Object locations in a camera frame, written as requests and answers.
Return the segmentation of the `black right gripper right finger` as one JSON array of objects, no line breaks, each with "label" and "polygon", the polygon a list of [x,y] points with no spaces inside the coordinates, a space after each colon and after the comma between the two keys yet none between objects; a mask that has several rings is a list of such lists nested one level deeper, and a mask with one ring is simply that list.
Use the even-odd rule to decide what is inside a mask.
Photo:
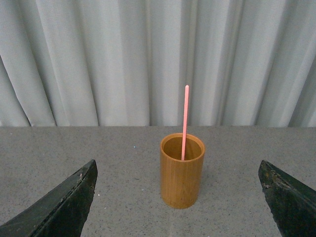
[{"label": "black right gripper right finger", "polygon": [[314,237],[316,191],[266,160],[260,163],[258,177],[281,235]]}]

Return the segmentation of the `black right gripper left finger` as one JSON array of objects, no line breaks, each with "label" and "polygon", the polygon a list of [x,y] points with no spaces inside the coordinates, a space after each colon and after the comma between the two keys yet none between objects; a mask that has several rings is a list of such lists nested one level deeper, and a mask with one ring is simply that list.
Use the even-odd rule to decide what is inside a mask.
[{"label": "black right gripper left finger", "polygon": [[32,206],[1,225],[2,237],[79,237],[94,197],[98,170],[91,160]]}]

